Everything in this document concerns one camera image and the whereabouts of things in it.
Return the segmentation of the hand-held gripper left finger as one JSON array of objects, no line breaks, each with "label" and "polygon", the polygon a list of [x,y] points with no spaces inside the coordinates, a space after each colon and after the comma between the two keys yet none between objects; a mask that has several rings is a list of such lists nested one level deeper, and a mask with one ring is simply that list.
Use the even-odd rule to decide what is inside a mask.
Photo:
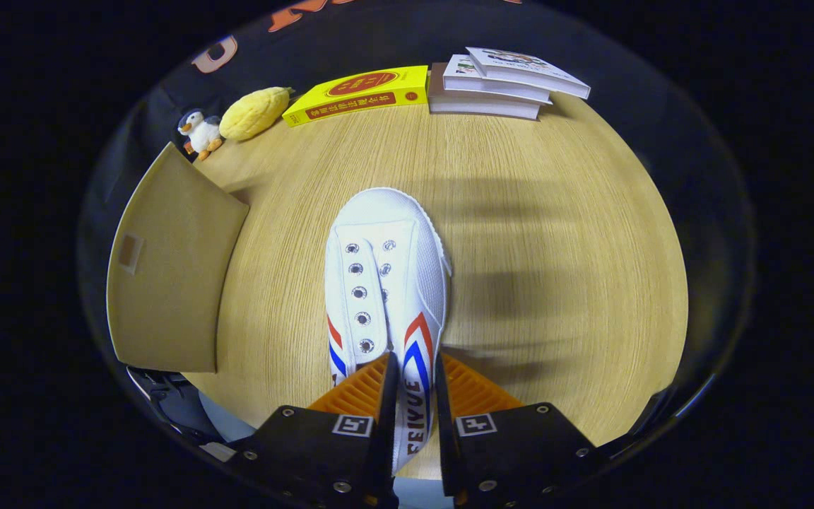
[{"label": "hand-held gripper left finger", "polygon": [[230,442],[224,473],[288,508],[396,508],[394,425],[399,362],[384,355],[323,396],[370,381],[368,411],[283,405],[248,438]]}]

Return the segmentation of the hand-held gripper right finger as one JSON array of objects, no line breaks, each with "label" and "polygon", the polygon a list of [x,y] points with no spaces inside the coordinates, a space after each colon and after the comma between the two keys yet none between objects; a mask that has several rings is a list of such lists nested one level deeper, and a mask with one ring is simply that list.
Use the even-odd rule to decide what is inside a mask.
[{"label": "hand-held gripper right finger", "polygon": [[456,508],[553,508],[604,468],[553,404],[524,404],[445,354],[435,370],[440,478]]}]

